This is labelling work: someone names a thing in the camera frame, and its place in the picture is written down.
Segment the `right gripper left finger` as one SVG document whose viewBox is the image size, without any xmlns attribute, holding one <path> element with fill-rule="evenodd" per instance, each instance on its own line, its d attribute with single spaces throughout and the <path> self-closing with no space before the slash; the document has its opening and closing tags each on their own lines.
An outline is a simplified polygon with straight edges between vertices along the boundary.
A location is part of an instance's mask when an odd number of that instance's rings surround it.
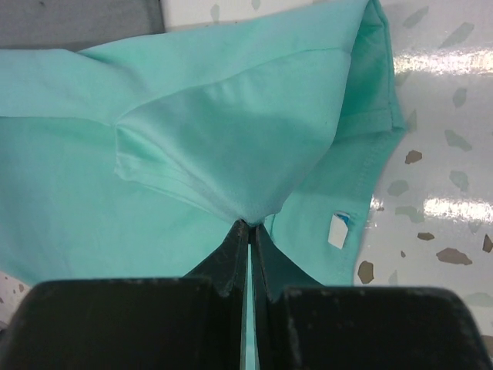
<svg viewBox="0 0 493 370">
<path fill-rule="evenodd" d="M 3 369 L 242 369 L 249 227 L 182 277 L 48 281 L 1 336 Z"/>
</svg>

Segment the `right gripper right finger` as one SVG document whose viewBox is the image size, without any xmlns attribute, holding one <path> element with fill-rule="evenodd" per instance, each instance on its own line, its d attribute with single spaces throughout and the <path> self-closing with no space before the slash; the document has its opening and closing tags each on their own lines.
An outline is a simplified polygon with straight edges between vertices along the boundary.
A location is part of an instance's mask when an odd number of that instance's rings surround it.
<svg viewBox="0 0 493 370">
<path fill-rule="evenodd" d="M 490 369 L 470 311 L 441 288 L 326 286 L 250 232 L 260 369 Z"/>
</svg>

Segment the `teal t shirt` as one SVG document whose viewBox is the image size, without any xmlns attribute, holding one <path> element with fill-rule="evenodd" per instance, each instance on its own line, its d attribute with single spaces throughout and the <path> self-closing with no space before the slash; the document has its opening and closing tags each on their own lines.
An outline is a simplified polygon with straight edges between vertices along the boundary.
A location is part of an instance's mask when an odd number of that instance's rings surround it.
<svg viewBox="0 0 493 370">
<path fill-rule="evenodd" d="M 249 227 L 245 366 L 257 367 L 250 232 L 348 286 L 406 130 L 378 1 L 78 52 L 1 52 L 1 269 L 28 284 L 181 278 Z"/>
</svg>

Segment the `folded grey shirt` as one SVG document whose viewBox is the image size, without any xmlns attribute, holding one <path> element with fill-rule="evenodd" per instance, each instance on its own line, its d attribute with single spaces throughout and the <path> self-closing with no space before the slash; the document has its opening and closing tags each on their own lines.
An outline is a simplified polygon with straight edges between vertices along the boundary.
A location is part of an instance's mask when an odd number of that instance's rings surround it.
<svg viewBox="0 0 493 370">
<path fill-rule="evenodd" d="M 1 2 L 3 49 L 79 51 L 165 32 L 160 1 L 31 0 Z"/>
</svg>

